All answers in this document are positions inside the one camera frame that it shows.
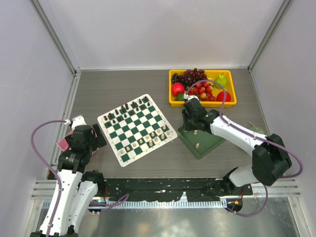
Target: chess board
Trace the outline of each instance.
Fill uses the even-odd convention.
[[[98,122],[122,167],[177,137],[148,94],[99,116]]]

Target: bunch of grapes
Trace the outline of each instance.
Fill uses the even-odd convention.
[[[191,85],[199,80],[207,79],[205,71],[194,68],[193,70],[186,70],[183,74],[173,74],[172,75],[172,84],[180,82],[186,90],[189,89]]]

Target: yellow bin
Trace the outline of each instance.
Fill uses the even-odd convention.
[[[181,107],[184,104],[184,101],[175,101],[175,96],[171,93],[171,78],[172,75],[174,73],[183,73],[186,70],[170,70],[169,71],[169,103],[171,104],[171,106],[173,107]],[[230,93],[231,95],[231,100],[230,102],[225,102],[224,107],[228,108],[231,107],[233,105],[235,105],[237,103],[237,98],[236,98],[236,94],[235,94],[235,89],[234,89],[234,84],[233,84],[233,77],[231,74],[231,71],[228,70],[205,70],[205,74],[207,75],[207,78],[210,80],[215,80],[219,75],[221,75],[223,73],[223,75],[226,77],[227,79],[227,84],[225,86],[225,90]],[[212,93],[213,96],[217,97],[218,93],[221,92],[222,89],[218,89],[216,87],[214,87]],[[218,102],[218,101],[201,101],[202,106],[204,107],[221,107],[222,102]]]

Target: white backdrop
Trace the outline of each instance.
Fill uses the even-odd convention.
[[[303,161],[297,178],[315,236],[316,1],[293,1],[259,58],[253,76],[270,132]],[[297,172],[293,161],[290,173]]]
[[[72,75],[27,0],[0,1],[0,236],[24,236],[35,181],[45,166],[30,137],[43,122],[60,119]],[[58,124],[36,134],[49,160]]]
[[[282,0],[41,2],[81,69],[159,69],[248,66]]]

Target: gray wood tabletop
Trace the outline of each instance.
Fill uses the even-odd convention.
[[[253,84],[247,69],[232,69],[237,104],[224,114],[247,128],[248,122],[265,128]],[[84,71],[81,74],[71,117],[83,115],[89,125],[97,117],[136,97],[149,94],[177,130],[182,126],[183,108],[171,107],[168,101],[168,70]],[[179,138],[121,167],[109,145],[99,149],[86,166],[113,178],[222,177],[237,166],[251,164],[251,157],[236,145],[225,141],[200,160]]]

